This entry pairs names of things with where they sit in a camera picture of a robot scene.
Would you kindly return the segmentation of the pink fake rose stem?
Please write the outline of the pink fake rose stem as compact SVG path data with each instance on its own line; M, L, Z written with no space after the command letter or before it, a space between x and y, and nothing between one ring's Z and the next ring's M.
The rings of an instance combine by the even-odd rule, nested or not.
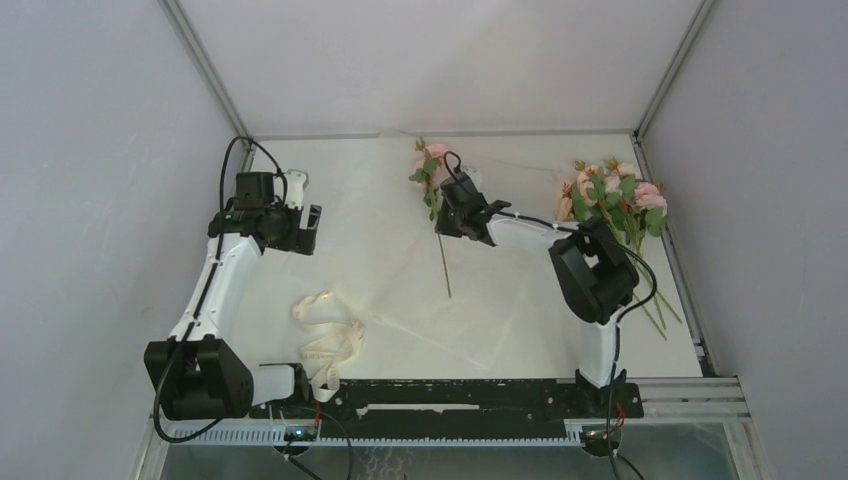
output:
M602 219L619 242L612 224L605 218L601 210L601 197L604 194L604 187L598 173L603 164L589 164L584 161L575 163L576 177L572 181L563 183L561 196L554 210L554 219L559 222L584 222L591 218Z
M627 246L627 240L625 239L625 235L627 233L626 223L628 220L628 214L626 213L627 201L632 195L635 183L637 181L647 180L641 178L640 173L637 171L635 166L619 162L615 158L607 160L600 167L598 175L600 176L604 187L604 194L601 197L601 210L605 218L612 224L613 231L619 242L629 248ZM657 184L654 185L658 186L663 194L662 186ZM661 235L666 223L667 218L665 225L661 228Z
M422 189L422 200L428 208L428 219L435 224L441 212L439 186L447 175L447 148L441 144L428 144L423 137L415 141L414 148L418 157L408 180Z
M632 195L627 201L628 220L625 239L627 246L637 253L640 259L644 258L642 243L645 237L659 237L661 235L661 228L665 225L667 212L667 201L658 186L647 181L635 183ZM641 309L660 337L667 340L667 324L662 313L662 306L656 299L657 296L658 293L655 293L651 301L646 301Z

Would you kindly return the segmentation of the translucent white wrapping paper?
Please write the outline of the translucent white wrapping paper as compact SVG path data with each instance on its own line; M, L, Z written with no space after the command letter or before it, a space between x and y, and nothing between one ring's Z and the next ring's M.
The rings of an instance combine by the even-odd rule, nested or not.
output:
M331 290L367 312L350 376L568 376L581 353L544 250L438 235L411 177L410 138L275 142L323 209L312 256L284 258L279 286Z

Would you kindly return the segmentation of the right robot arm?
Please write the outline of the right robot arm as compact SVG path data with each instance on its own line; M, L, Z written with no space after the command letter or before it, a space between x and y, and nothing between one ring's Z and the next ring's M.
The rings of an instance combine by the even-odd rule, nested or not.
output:
M440 190L437 233L539 254L551 262L566 305L582 322L579 406L589 415L605 415L618 400L614 385L625 380L620 323L658 293L650 265L616 240L600 218L562 226L508 212L508 202L487 202L464 172L443 181Z

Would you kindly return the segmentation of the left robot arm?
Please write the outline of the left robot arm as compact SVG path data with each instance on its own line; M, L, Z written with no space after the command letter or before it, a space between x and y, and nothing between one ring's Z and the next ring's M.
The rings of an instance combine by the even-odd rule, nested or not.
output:
M176 326L146 347L156 405L170 421L242 418L260 404L290 417L311 407L298 364L247 366L231 337L247 284L267 250L311 255L321 208L306 206L307 173L247 172L208 226L205 264Z

